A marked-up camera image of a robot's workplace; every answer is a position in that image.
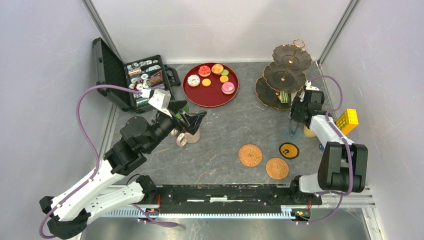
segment red round tray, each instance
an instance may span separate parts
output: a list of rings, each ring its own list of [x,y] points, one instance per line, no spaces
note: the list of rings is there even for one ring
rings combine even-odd
[[[213,72],[211,72],[210,75],[206,77],[199,75],[200,66],[206,65],[212,69],[212,66],[215,64],[216,63],[214,62],[208,62],[195,66],[190,71],[188,71],[188,73],[184,77],[184,81],[182,82],[182,90],[184,91],[185,96],[194,104],[199,105],[201,107],[215,108],[222,106],[231,101],[231,99],[236,96],[236,93],[239,90],[239,79],[237,78],[237,75],[234,73],[233,70],[231,70],[231,68],[225,66],[222,63],[220,64],[224,67],[224,69],[228,70],[229,72],[228,81],[234,84],[235,91],[233,93],[223,93],[223,91],[221,90],[223,84],[220,82],[221,75],[217,75]],[[190,86],[187,83],[187,78],[193,74],[200,77],[200,84],[198,86]],[[203,79],[210,79],[210,86],[203,86]]]

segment white donut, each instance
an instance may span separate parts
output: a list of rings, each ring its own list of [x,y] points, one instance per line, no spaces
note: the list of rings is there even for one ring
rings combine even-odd
[[[199,85],[199,84],[200,84],[200,77],[199,77],[198,75],[195,75],[195,74],[190,75],[190,76],[187,78],[187,83],[188,83],[188,85],[189,85],[189,86],[191,86],[191,87],[196,87],[197,85]]]

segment yellow block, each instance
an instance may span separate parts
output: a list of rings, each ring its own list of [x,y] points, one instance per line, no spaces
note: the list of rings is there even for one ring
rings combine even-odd
[[[335,121],[337,127],[344,135],[347,135],[359,125],[357,110],[348,108],[344,113]]]

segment gray wall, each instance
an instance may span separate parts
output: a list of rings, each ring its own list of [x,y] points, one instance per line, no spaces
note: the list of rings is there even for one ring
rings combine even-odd
[[[126,62],[271,61],[301,38],[317,59],[349,0],[93,0]]]
[[[323,64],[341,83],[343,109],[357,109],[349,137],[368,147],[367,182],[389,240],[424,233],[423,9],[418,0],[361,1]]]
[[[71,187],[94,166],[75,104],[94,85],[100,36],[80,0],[0,3],[0,239],[40,239],[38,201]],[[110,108],[98,93],[81,117],[96,146]]]

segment macaron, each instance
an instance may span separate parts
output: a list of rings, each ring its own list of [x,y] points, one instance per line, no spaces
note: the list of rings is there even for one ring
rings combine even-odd
[[[230,72],[229,72],[227,69],[224,69],[224,70],[221,72],[221,75],[222,75],[222,76],[228,76],[228,74],[230,74]]]
[[[226,82],[228,82],[228,76],[225,76],[225,75],[221,76],[221,77],[219,78],[219,81],[220,81],[221,83],[226,83]]]
[[[200,84],[200,77],[198,75],[190,75],[187,77],[187,83],[190,87],[196,87]]]
[[[200,76],[207,77],[207,76],[209,76],[211,74],[211,68],[208,67],[208,66],[206,66],[206,65],[203,65],[203,66],[200,66],[199,67],[199,71],[198,72],[199,72],[199,75]]]
[[[224,71],[224,66],[222,66],[219,63],[212,66],[212,73],[214,74],[221,74],[223,71]]]
[[[228,81],[222,85],[221,90],[225,94],[232,94],[236,90],[236,87],[234,87],[232,82]]]
[[[209,80],[208,78],[203,79],[203,81],[201,81],[201,84],[205,87],[209,87],[211,85],[211,80]]]

